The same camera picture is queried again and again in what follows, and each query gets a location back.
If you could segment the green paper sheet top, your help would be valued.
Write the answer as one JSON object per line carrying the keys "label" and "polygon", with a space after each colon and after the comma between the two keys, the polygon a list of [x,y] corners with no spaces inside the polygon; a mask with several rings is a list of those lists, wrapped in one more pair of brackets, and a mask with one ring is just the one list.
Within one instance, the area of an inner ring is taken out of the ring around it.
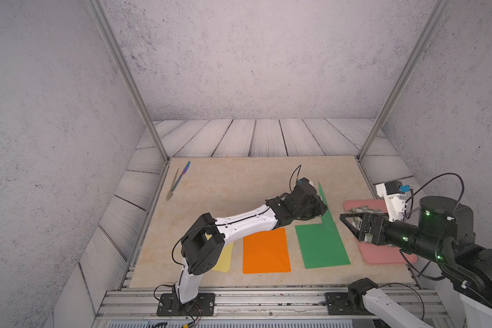
{"label": "green paper sheet top", "polygon": [[333,232],[333,231],[337,230],[336,223],[333,220],[332,213],[331,213],[329,206],[327,204],[327,198],[325,197],[322,185],[318,184],[318,188],[319,188],[319,195],[321,197],[321,200],[324,203],[324,205],[326,206],[325,213],[321,217],[322,225],[328,231]]}

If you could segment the green paper sheet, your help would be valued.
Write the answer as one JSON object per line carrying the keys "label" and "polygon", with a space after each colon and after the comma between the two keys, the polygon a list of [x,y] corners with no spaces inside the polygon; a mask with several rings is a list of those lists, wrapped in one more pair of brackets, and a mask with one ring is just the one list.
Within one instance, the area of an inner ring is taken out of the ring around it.
{"label": "green paper sheet", "polygon": [[319,195],[321,197],[321,200],[324,203],[324,205],[326,206],[325,213],[321,217],[322,225],[328,231],[333,232],[333,231],[337,230],[336,223],[333,220],[332,213],[331,213],[329,206],[327,204],[327,198],[325,197],[322,185],[318,184],[318,188],[319,188]]}
{"label": "green paper sheet", "polygon": [[337,226],[332,220],[321,224],[297,225],[295,229],[306,269],[351,264]]}

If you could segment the green paper sheet bottom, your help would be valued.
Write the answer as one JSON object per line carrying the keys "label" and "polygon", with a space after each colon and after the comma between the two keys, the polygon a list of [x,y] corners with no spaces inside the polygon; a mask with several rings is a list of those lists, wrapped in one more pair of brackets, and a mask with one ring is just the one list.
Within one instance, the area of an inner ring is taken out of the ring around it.
{"label": "green paper sheet bottom", "polygon": [[337,226],[332,220],[321,224],[297,225],[295,229],[306,269],[351,264]]}

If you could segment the yellow paper sheet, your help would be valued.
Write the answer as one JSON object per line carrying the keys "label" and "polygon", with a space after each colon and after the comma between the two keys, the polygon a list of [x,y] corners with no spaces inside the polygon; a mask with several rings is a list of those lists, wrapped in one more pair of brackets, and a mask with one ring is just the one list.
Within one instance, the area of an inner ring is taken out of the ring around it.
{"label": "yellow paper sheet", "polygon": [[233,247],[234,247],[234,243],[228,243],[225,245],[225,247],[221,251],[217,264],[211,269],[212,271],[217,271],[222,273],[229,272],[231,267],[231,261],[232,261]]}

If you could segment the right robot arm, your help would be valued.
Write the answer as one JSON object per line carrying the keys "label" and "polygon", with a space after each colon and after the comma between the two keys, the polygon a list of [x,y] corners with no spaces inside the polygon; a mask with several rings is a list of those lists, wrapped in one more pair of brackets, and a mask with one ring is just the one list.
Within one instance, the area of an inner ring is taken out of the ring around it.
{"label": "right robot arm", "polygon": [[492,327],[492,249],[475,243],[473,210],[444,196],[419,201],[418,224],[381,213],[347,213],[340,221],[359,240],[391,245],[437,264],[463,302],[469,327]]}

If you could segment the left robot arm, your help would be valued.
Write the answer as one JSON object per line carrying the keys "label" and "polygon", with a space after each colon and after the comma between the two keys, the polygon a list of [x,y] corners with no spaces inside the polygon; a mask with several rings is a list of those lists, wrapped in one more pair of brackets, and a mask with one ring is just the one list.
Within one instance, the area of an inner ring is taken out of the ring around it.
{"label": "left robot arm", "polygon": [[267,199],[257,209],[230,217],[201,215],[178,240],[181,245],[180,278],[172,288],[180,304],[193,301],[199,292],[203,275],[218,262],[225,246],[259,232],[286,227],[293,221],[308,221],[327,212],[314,185],[306,178],[296,182],[293,190]]}

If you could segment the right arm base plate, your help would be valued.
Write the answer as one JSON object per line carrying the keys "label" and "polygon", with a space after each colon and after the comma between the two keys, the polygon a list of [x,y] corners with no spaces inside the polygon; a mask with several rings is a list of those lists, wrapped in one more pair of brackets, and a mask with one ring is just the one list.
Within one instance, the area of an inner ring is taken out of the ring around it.
{"label": "right arm base plate", "polygon": [[328,292],[325,294],[327,311],[331,316],[334,315],[355,315],[370,316],[366,310],[363,298],[354,292]]}

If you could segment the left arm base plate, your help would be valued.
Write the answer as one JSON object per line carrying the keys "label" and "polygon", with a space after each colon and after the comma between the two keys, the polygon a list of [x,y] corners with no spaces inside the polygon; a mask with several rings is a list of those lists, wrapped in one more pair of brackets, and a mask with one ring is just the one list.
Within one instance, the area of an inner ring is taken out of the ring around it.
{"label": "left arm base plate", "polygon": [[158,317],[211,317],[215,309],[214,293],[199,293],[197,297],[187,303],[180,303],[178,297],[172,293],[164,293],[159,300]]}

